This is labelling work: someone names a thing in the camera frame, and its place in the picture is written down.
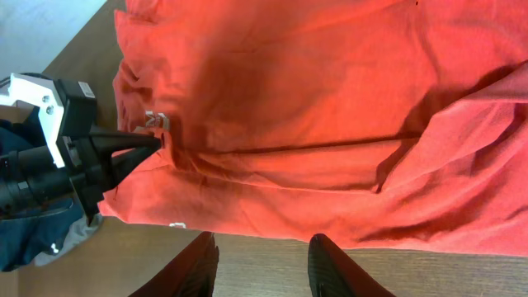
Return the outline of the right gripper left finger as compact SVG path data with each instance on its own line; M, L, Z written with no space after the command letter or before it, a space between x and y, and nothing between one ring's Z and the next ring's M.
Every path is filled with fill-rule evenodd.
M130 297L212 297L218 263L214 235L202 232Z

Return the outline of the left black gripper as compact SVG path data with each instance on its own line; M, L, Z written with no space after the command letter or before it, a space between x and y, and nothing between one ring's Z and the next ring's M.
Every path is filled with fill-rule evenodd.
M91 225L100 213L98 203L143 161L161 148L150 134L96 131L84 136L62 136L70 183Z

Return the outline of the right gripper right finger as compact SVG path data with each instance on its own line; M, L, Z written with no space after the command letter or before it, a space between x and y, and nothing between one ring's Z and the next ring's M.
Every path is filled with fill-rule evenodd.
M309 242L308 275L313 297L394 297L323 233Z

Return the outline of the red orange t-shirt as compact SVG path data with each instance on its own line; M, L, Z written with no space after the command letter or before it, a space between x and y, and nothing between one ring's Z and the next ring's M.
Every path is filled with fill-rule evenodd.
M100 210L344 248L527 253L527 3L129 1Z

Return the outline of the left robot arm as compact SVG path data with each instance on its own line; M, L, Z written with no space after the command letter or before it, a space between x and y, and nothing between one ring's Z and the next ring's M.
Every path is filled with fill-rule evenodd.
M63 167L41 146L1 157L1 219L56 215L59 204L79 204L91 223L103 194L116 188L138 165L162 146L147 134L92 132L59 140Z

